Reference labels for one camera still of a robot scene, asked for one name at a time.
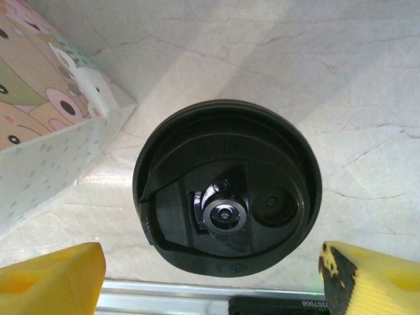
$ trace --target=cartoon bear print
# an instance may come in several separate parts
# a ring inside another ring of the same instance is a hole
[[[4,102],[0,102],[0,124],[0,150],[50,133],[26,112]]]
[[[77,104],[56,89],[47,89],[48,103],[36,106],[28,113],[49,131],[61,130],[89,119]]]
[[[48,34],[56,32],[54,26],[49,24],[41,15],[33,10],[22,0],[0,0],[4,2],[6,15],[21,26],[29,29],[31,32],[39,34]]]
[[[56,40],[53,34],[34,34],[27,29],[22,29],[22,33],[28,38],[28,40],[35,46],[35,48],[51,63],[51,65],[61,75],[62,79],[68,84],[67,94],[72,98],[78,98],[81,103],[85,105],[85,111],[87,114],[87,103],[86,96],[80,91],[77,86],[77,82],[72,77],[71,73],[61,65],[61,62],[57,59],[55,54],[51,51],[48,42],[53,40],[55,45],[61,47],[61,44]]]
[[[106,80],[99,71],[91,68],[77,68],[73,59],[61,49],[49,43],[62,65],[73,75],[79,88],[89,100],[87,109],[92,117],[105,115],[112,110],[120,109]]]
[[[87,99],[83,99],[81,91],[77,88],[77,83],[69,78],[64,78],[52,63],[37,49],[36,46],[25,36],[24,32],[17,28],[6,16],[0,14],[0,57],[20,77],[27,85],[29,85],[37,94],[44,99],[48,99],[47,88],[54,88],[72,97],[82,112],[87,114]],[[8,78],[0,78],[0,84],[7,90],[11,90],[11,84],[7,82]],[[19,104],[17,100],[9,100],[12,104]]]
[[[81,123],[77,104],[56,89],[47,89],[49,102],[40,106],[13,106],[0,102],[0,150]]]

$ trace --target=tissue box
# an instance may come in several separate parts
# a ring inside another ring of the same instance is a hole
[[[4,236],[80,176],[136,103],[21,0],[0,0],[0,74]]]

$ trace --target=yellow sponge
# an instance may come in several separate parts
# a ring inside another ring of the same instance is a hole
[[[327,241],[319,271],[332,315],[420,314],[420,264]]]
[[[2,315],[92,315],[105,277],[99,243],[84,243],[0,269]]]

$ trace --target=round opening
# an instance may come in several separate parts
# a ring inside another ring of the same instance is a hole
[[[239,218],[239,211],[232,205],[217,205],[210,213],[211,223],[221,230],[234,228]]]
[[[287,222],[297,212],[297,201],[287,190],[280,190],[252,209],[258,222],[266,226],[277,226]]]

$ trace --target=white marble surface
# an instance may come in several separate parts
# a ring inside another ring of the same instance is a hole
[[[28,1],[140,104],[102,159],[0,242],[0,265],[101,242],[107,277],[321,291],[324,240],[420,261],[420,2]],[[254,102],[303,132],[324,179],[319,219],[276,266],[245,278],[177,270],[131,196],[152,130],[214,98]]]

